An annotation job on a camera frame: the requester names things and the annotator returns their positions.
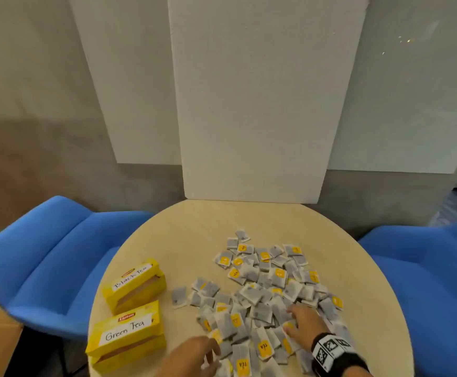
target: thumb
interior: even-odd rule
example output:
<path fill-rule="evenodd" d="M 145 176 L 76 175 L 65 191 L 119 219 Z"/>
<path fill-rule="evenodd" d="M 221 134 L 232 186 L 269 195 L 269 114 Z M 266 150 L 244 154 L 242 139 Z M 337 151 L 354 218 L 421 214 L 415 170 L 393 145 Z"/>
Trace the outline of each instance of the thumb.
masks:
<path fill-rule="evenodd" d="M 219 366 L 220 362 L 218 360 L 213 361 L 206 369 L 201 370 L 200 377 L 213 377 Z"/>
<path fill-rule="evenodd" d="M 283 331 L 293 340 L 298 341 L 300 333 L 294 326 L 283 326 Z"/>

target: white label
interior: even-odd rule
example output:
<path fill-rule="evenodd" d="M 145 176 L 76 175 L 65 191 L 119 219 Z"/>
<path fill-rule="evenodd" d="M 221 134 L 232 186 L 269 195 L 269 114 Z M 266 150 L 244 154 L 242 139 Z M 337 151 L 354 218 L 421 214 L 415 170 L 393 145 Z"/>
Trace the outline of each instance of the white label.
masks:
<path fill-rule="evenodd" d="M 132 279 L 136 278 L 138 275 L 140 275 L 150 269 L 151 269 L 151 264 L 147 263 L 143 267 L 138 268 L 136 271 L 132 272 L 132 274 L 126 275 L 124 278 L 120 279 L 117 283 L 112 285 L 111 289 L 113 291 L 117 291 L 119 288 L 121 288 L 123 285 L 130 282 Z"/>
<path fill-rule="evenodd" d="M 150 327 L 152 315 L 153 314 L 142 316 L 129 323 L 117 325 L 115 328 L 103 332 L 101 338 L 99 339 L 99 346 L 108 344 L 118 338 L 137 332 L 143 328 Z"/>

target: cardboard box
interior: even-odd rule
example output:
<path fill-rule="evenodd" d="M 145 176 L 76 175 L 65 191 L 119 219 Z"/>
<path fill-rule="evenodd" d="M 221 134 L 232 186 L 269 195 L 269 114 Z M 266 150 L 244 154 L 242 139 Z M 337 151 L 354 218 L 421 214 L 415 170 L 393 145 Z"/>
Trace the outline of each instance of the cardboard box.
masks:
<path fill-rule="evenodd" d="M 86 353 L 99 373 L 108 373 L 166 347 L 159 302 L 155 301 L 94 325 Z"/>
<path fill-rule="evenodd" d="M 166 287 L 164 273 L 157 261 L 150 258 L 104 286 L 102 291 L 113 315 L 118 315 L 149 303 Z"/>

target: blue chair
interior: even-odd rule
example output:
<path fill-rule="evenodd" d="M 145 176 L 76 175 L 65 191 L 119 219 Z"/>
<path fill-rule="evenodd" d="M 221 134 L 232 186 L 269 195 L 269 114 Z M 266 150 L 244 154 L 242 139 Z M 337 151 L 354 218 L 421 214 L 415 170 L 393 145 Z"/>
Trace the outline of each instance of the blue chair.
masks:
<path fill-rule="evenodd" d="M 383 226 L 359 243 L 400 302 L 417 372 L 457 376 L 457 224 Z"/>
<path fill-rule="evenodd" d="M 93 213 L 56 196 L 0 232 L 0 306 L 26 326 L 87 340 L 94 296 L 124 241 L 152 213 Z"/>

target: red logo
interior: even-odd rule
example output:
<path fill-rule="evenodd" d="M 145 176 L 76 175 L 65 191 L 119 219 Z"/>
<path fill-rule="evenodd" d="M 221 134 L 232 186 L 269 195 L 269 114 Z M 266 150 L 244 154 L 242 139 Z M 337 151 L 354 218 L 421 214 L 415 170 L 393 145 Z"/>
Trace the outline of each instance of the red logo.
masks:
<path fill-rule="evenodd" d="M 118 318 L 118 320 L 119 320 L 119 321 L 127 320 L 127 319 L 133 317 L 134 315 L 136 315 L 136 312 L 133 312 L 132 314 L 124 315 L 124 316 L 122 316 L 121 318 Z"/>
<path fill-rule="evenodd" d="M 131 270 L 129 270 L 128 272 L 126 272 L 124 275 L 122 275 L 122 278 L 125 276 L 125 275 L 129 275 L 131 272 L 133 272 L 134 270 L 136 270 L 135 268 L 132 268 Z"/>

